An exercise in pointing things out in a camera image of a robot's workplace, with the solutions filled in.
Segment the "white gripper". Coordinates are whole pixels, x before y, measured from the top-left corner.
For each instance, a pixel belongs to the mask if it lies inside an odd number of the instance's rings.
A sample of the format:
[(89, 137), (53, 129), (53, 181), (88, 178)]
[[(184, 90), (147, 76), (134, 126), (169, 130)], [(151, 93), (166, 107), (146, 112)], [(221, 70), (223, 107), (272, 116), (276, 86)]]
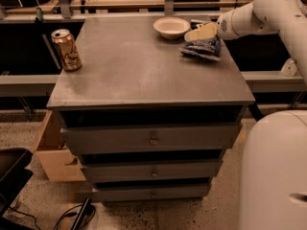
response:
[(231, 11), (223, 13), (217, 20), (200, 25), (185, 34), (184, 39), (189, 41), (206, 40), (217, 34), (221, 39), (233, 40), (247, 35), (272, 35), (275, 30), (264, 24), (253, 12), (253, 3), (248, 3)]

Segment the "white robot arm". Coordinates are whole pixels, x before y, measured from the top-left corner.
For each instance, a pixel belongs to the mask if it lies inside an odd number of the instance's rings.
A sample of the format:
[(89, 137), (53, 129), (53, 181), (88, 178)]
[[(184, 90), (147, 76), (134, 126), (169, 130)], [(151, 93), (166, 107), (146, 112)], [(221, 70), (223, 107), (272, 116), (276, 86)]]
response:
[[(307, 83), (307, 17), (299, 0), (253, 0), (218, 18), (220, 38), (276, 33)], [(258, 121), (243, 150), (238, 230), (307, 230), (307, 111)]]

